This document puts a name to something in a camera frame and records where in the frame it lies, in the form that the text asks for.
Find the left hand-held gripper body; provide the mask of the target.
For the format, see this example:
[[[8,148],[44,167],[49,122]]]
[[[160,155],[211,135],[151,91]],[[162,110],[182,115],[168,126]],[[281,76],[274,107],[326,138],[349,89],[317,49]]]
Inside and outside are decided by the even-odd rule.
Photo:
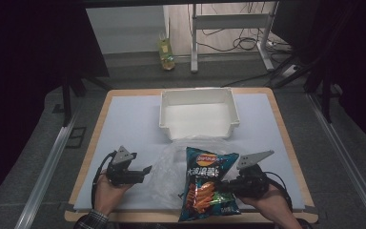
[[[106,172],[106,177],[113,186],[143,182],[145,170],[131,171],[129,169],[136,156],[137,153],[130,153],[124,146],[115,152]]]

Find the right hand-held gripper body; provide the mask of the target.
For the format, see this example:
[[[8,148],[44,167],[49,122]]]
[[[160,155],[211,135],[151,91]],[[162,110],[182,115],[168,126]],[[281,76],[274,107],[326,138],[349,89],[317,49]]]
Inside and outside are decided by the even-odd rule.
[[[239,175],[231,181],[231,191],[240,197],[261,198],[269,189],[269,181],[258,163],[273,153],[269,150],[241,156],[236,165]]]

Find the white plastic shopping bag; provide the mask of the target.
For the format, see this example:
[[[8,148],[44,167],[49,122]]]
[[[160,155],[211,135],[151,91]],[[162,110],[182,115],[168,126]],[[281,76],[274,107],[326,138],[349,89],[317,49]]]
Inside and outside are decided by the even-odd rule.
[[[218,155],[242,153],[243,149],[228,140],[204,135],[174,140],[160,154],[149,178],[150,195],[162,210],[180,210],[186,183],[186,148],[192,147]]]

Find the blue chips packet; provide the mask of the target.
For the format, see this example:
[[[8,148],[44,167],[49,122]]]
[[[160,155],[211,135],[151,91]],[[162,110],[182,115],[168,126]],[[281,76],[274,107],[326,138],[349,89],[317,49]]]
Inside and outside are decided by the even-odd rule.
[[[238,157],[237,153],[219,155],[193,147],[186,148],[186,183],[179,221],[240,214],[234,195],[217,190],[217,185]]]

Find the person's left hand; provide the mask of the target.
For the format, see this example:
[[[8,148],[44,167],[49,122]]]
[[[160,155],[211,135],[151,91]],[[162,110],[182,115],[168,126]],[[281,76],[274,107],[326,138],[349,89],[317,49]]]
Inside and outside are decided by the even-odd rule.
[[[97,181],[93,209],[108,216],[121,202],[131,185],[113,186],[105,175]]]

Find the person's right hand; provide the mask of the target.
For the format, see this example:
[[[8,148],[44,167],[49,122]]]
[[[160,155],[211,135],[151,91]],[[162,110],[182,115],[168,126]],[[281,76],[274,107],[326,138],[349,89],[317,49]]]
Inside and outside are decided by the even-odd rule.
[[[281,192],[273,185],[269,186],[261,198],[239,197],[239,199],[244,204],[253,206],[264,218],[276,223],[282,222],[286,215],[292,213]]]

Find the pale blue table mat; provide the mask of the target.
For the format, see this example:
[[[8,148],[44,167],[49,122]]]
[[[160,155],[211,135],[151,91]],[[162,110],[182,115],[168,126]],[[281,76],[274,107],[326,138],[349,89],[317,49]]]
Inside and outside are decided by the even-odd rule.
[[[273,150],[263,159],[261,167],[272,172],[273,178],[286,184],[296,210],[305,207],[300,183],[279,131],[273,106],[264,93],[234,94],[240,124],[228,138],[223,138],[241,147],[240,155]],[[141,170],[153,166],[161,152],[173,142],[159,128],[161,95],[112,96],[103,123],[98,126],[99,136],[91,141],[93,154],[90,168],[74,203],[77,211],[89,210],[92,180],[105,156],[121,146],[137,153],[132,169]],[[121,207],[124,210],[160,209],[149,190],[150,175],[132,187]]]

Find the white plastic bin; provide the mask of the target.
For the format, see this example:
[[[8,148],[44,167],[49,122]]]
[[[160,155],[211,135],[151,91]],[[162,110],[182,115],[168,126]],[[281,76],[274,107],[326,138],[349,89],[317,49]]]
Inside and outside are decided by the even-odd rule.
[[[240,124],[231,88],[165,90],[159,128],[170,140],[194,135],[228,138]]]

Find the black metal stand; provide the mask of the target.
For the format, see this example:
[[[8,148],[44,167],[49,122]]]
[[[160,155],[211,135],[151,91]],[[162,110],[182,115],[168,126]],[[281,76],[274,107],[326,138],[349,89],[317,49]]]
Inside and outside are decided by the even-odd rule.
[[[62,75],[62,95],[64,105],[64,122],[63,126],[67,127],[71,123],[71,92],[74,92],[77,97],[83,97],[87,93],[87,89],[83,83],[83,79],[90,81],[106,92],[112,90],[112,86],[98,79],[97,77],[88,75],[83,72],[64,73]]]
[[[314,93],[321,86],[321,113],[331,123],[330,99],[331,99],[331,67],[325,57],[319,57],[311,68],[303,88],[306,93]]]

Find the yellow bottle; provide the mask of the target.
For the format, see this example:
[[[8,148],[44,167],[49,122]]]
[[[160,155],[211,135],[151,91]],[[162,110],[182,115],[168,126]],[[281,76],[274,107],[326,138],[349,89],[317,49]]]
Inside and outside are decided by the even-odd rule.
[[[166,33],[159,33],[159,40],[157,42],[160,62],[162,68],[165,71],[171,71],[175,67],[173,50],[170,39],[166,36]]]

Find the white power strip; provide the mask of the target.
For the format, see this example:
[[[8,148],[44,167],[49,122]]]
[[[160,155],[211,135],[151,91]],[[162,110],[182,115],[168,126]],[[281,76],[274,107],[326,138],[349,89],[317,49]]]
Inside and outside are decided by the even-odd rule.
[[[297,65],[291,65],[287,70],[285,70],[281,75],[283,77],[288,77],[299,70]]]

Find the aluminium floor rail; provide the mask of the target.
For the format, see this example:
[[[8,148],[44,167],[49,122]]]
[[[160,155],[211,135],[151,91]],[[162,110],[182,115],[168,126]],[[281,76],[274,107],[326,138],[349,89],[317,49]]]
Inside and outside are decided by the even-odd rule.
[[[335,153],[337,154],[350,181],[353,183],[364,207],[366,208],[366,181],[364,177],[359,172],[356,164],[349,154],[349,151],[346,149],[343,141],[339,137],[334,125],[330,123],[323,115],[323,112],[321,112],[321,105],[318,101],[318,98],[314,94],[306,94],[306,97],[310,100],[315,111],[315,115],[320,122],[325,135],[329,138],[331,144],[333,145]]]
[[[26,202],[14,229],[31,229],[38,209],[48,190],[54,171],[56,170],[59,159],[63,154],[68,138],[71,135],[71,130],[73,129],[74,123],[78,116],[79,112],[76,111],[71,116],[68,124],[60,129],[60,132],[54,141],[53,146],[51,147],[47,160],[38,179],[36,180],[28,201]]]

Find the white desk frame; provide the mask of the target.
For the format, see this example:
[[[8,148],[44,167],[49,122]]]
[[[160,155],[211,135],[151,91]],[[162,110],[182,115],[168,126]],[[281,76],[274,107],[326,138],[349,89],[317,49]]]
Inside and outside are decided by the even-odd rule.
[[[275,68],[267,54],[266,46],[278,5],[279,2],[274,1],[268,13],[198,15],[196,4],[192,4],[191,72],[198,72],[197,31],[218,29],[263,29],[263,36],[260,41],[256,42],[256,47],[266,70],[272,72]]]

